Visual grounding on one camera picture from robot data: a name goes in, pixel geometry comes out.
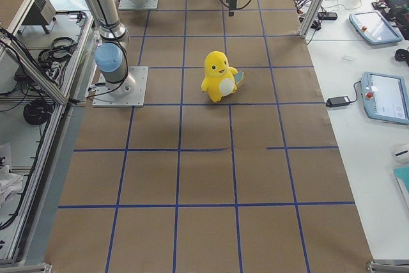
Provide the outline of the blue teach pendant far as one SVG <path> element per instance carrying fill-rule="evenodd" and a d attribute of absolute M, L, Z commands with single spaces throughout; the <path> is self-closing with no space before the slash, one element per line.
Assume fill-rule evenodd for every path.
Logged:
<path fill-rule="evenodd" d="M 378 11 L 351 13 L 349 21 L 356 32 L 371 45 L 398 43 L 403 40 L 400 32 Z"/>

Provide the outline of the crumpled white cloth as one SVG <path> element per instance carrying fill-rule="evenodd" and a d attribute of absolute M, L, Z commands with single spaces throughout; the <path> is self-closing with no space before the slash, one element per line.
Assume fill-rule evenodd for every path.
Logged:
<path fill-rule="evenodd" d="M 1 207 L 23 191 L 23 176 L 12 172 L 10 142 L 1 145 Z"/>

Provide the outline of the yellow plush duck toy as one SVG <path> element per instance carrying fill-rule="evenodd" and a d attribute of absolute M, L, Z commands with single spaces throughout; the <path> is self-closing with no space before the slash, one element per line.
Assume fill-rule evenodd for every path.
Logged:
<path fill-rule="evenodd" d="M 223 52 L 212 51 L 204 61 L 201 90 L 207 92 L 212 102 L 217 103 L 222 97 L 235 93 L 243 78 L 244 71 L 231 67 Z"/>

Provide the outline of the blue teach pendant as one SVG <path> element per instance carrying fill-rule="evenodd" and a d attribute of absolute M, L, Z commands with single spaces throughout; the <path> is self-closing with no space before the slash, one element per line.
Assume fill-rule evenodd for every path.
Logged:
<path fill-rule="evenodd" d="M 400 32 L 378 11 L 351 13 L 349 21 L 356 32 L 371 45 L 398 43 L 403 40 Z"/>
<path fill-rule="evenodd" d="M 364 72 L 361 87 L 364 110 L 369 118 L 408 125 L 408 92 L 402 77 Z"/>

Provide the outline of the blue teach pendant near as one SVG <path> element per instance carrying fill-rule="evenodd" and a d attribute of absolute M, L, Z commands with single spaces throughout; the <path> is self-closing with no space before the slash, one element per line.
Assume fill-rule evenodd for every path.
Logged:
<path fill-rule="evenodd" d="M 408 125 L 408 92 L 402 77 L 364 72 L 361 87 L 364 110 L 369 118 Z"/>

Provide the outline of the black power adapter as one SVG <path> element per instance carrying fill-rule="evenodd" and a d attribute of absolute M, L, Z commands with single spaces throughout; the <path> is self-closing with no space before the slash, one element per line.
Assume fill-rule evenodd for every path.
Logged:
<path fill-rule="evenodd" d="M 330 97 L 326 100 L 325 105 L 329 108 L 344 107 L 351 104 L 348 96 Z"/>

